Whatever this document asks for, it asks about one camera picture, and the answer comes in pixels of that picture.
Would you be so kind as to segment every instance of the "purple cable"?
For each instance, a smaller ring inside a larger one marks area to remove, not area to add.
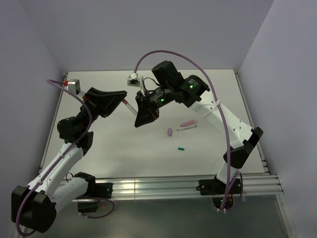
[[[139,61],[137,62],[135,68],[134,68],[134,72],[136,73],[137,70],[138,70],[138,67],[141,63],[141,61],[146,57],[146,56],[149,56],[151,54],[154,54],[154,53],[168,53],[168,54],[172,54],[172,55],[175,55],[175,56],[179,56],[185,60],[187,60],[188,62],[190,62],[192,65],[194,65],[207,79],[209,85],[210,85],[210,88],[211,88],[211,92],[213,94],[213,97],[214,97],[214,100],[215,102],[218,100],[217,99],[217,95],[216,95],[216,91],[213,87],[213,84],[210,80],[210,78],[208,77],[208,75],[206,74],[206,72],[198,65],[196,64],[195,62],[193,62],[191,59],[187,58],[186,56],[184,55],[181,55],[179,53],[176,53],[176,52],[173,52],[173,51],[166,51],[166,50],[156,50],[156,51],[150,51],[148,53],[146,53],[145,55],[143,55]],[[226,204],[226,201],[227,201],[227,198],[228,198],[228,194],[229,194],[229,186],[230,186],[230,165],[231,165],[231,155],[230,155],[230,139],[229,139],[229,130],[228,130],[228,126],[227,126],[227,122],[226,122],[226,119],[224,117],[224,114],[223,114],[223,111],[220,107],[220,105],[217,105],[218,109],[219,109],[219,112],[220,112],[220,115],[221,115],[221,118],[222,118],[222,121],[223,121],[223,126],[224,126],[224,132],[225,132],[225,135],[226,135],[226,143],[227,143],[227,184],[226,184],[226,189],[225,189],[225,193],[224,193],[224,197],[223,197],[223,201],[221,203],[221,206],[220,206],[220,209],[223,210],[224,207],[225,207],[225,204]]]
[[[237,174],[235,175],[235,177],[232,179],[232,182],[231,182],[232,184],[230,185],[230,189],[231,189],[231,187],[233,186],[233,182],[234,182],[235,179],[237,178],[238,174],[240,174],[240,179],[241,179],[241,191],[240,191],[239,199],[238,199],[238,201],[237,201],[236,203],[234,203],[234,205],[233,205],[231,208],[229,208],[228,210],[226,210],[226,212],[231,211],[233,208],[235,208],[235,207],[241,202],[241,198],[242,198],[242,194],[243,194],[243,179],[242,179],[242,174],[241,174],[240,171],[237,172]]]
[[[82,216],[84,216],[84,217],[86,217],[86,218],[90,218],[90,219],[103,218],[103,217],[106,217],[106,216],[110,215],[110,214],[113,212],[113,210],[114,210],[114,202],[113,202],[112,200],[110,200],[110,199],[100,198],[100,197],[90,197],[89,199],[103,200],[103,201],[110,202],[110,203],[112,204],[112,208],[111,208],[111,210],[110,210],[109,212],[107,212],[106,214],[104,214],[104,215],[102,215],[102,216],[95,216],[95,217],[93,217],[93,216],[88,216],[88,215],[83,214],[83,213],[80,214],[80,215],[82,215]]]
[[[78,102],[80,102],[84,108],[87,110],[87,113],[88,113],[88,116],[89,116],[89,123],[88,123],[88,126],[87,126],[87,129],[84,131],[84,133],[76,140],[74,141],[63,153],[61,156],[59,156],[59,158],[52,164],[52,166],[46,171],[46,173],[42,176],[41,178],[41,182],[50,174],[50,172],[55,168],[55,166],[62,160],[62,158],[71,150],[71,148],[79,141],[81,140],[85,134],[88,132],[92,122],[93,122],[93,116],[91,115],[91,112],[88,108],[88,106],[74,93],[68,91],[67,89],[59,86],[59,85],[56,85],[57,83],[59,84],[64,84],[64,82],[59,82],[59,81],[54,81],[54,80],[47,80],[47,83],[49,83],[50,85],[53,85],[54,87],[68,93],[69,95],[73,96]],[[18,214],[16,216],[16,229],[18,231],[18,233],[23,236],[23,237],[28,237],[32,234],[34,234],[35,230],[31,231],[30,233],[24,233],[21,228],[20,228],[20,218],[21,218],[21,213],[22,213],[22,210],[23,210],[23,207],[25,205],[25,203],[27,202],[28,198],[31,196],[31,194],[41,185],[41,182],[37,182],[35,184],[35,186],[29,191],[29,193],[25,196],[25,198],[23,199],[20,207],[19,207],[19,210],[18,210]]]

